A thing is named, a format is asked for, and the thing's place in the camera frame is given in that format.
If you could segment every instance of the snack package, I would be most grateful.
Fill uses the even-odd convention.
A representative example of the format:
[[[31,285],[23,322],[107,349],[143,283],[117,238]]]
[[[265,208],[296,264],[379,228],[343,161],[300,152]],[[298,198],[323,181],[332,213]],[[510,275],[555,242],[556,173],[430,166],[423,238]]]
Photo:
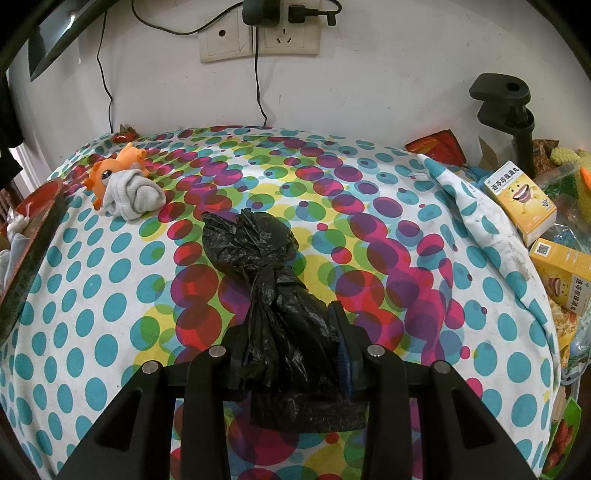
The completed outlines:
[[[591,255],[539,239],[530,258],[550,298],[582,315],[591,298]]]
[[[513,162],[505,163],[484,185],[517,227],[526,247],[554,225],[556,206]]]

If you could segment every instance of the wall socket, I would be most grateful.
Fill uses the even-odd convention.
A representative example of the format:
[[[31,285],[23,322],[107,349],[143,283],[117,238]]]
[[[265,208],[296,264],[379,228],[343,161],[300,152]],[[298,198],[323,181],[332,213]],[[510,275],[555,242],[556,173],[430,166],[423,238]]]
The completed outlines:
[[[202,19],[209,22],[216,14]],[[199,34],[201,63],[252,55],[252,28],[242,21],[242,7],[228,12]]]
[[[306,23],[291,24],[288,21],[289,6],[293,3],[307,8],[320,9],[319,0],[281,0],[281,20],[272,28],[259,29],[259,53],[277,55],[320,54],[320,19],[306,18]]]

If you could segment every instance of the yellow toy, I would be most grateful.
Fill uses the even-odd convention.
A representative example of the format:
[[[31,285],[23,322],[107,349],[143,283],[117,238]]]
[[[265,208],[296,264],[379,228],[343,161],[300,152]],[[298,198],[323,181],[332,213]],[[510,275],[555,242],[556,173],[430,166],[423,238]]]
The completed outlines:
[[[103,205],[103,197],[113,173],[122,170],[141,170],[144,177],[150,174],[145,168],[146,154],[143,148],[140,150],[128,143],[116,158],[106,158],[92,166],[88,178],[83,183],[87,190],[92,190],[96,195],[96,200],[92,202],[95,210]]]

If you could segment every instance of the white wall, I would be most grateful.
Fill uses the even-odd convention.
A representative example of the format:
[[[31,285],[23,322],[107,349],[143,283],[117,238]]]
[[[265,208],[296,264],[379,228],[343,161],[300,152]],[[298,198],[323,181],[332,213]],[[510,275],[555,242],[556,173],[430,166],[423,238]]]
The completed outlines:
[[[534,136],[591,148],[591,83],[554,28],[525,0],[342,0],[318,57],[263,57],[270,124],[404,145],[451,128],[470,161],[480,134],[503,158],[510,138],[480,125],[468,88],[483,72],[530,86]],[[230,0],[137,0],[152,22],[191,30]],[[96,64],[96,21],[35,82],[26,48],[11,67],[26,136],[56,167],[108,129]],[[196,37],[133,18],[128,0],[109,12],[101,58],[115,95],[115,125],[143,134],[219,124],[259,125],[253,58],[199,63]]]

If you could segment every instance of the black clamp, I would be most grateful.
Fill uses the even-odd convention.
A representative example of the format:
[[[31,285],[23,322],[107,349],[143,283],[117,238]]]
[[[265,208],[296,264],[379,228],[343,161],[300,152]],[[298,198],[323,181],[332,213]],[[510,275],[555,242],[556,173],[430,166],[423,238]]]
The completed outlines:
[[[470,96],[484,102],[478,112],[481,124],[513,136],[517,166],[533,179],[534,115],[525,107],[531,100],[527,84],[510,75],[483,73],[470,87]]]

